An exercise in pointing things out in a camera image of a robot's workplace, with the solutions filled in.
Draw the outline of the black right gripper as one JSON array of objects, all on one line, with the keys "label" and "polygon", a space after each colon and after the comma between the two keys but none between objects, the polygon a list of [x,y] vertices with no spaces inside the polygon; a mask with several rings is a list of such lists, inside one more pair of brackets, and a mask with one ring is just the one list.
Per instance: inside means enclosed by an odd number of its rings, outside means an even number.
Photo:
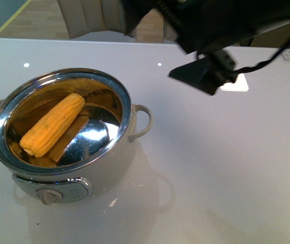
[{"label": "black right gripper", "polygon": [[[290,1],[157,1],[186,53],[213,53],[290,23]],[[206,56],[174,68],[169,77],[209,95],[234,83],[235,62]]]}]

